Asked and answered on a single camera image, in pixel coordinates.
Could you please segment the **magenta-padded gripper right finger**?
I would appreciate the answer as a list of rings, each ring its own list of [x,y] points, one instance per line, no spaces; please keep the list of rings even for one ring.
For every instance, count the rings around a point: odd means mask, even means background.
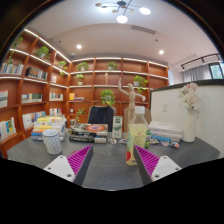
[[[134,146],[134,157],[144,185],[181,170],[167,155],[159,157],[137,145]]]

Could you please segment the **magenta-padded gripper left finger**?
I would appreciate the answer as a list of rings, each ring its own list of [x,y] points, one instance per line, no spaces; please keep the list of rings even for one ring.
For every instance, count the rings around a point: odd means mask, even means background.
[[[93,146],[74,151],[68,157],[59,155],[44,170],[81,186],[93,156]]]

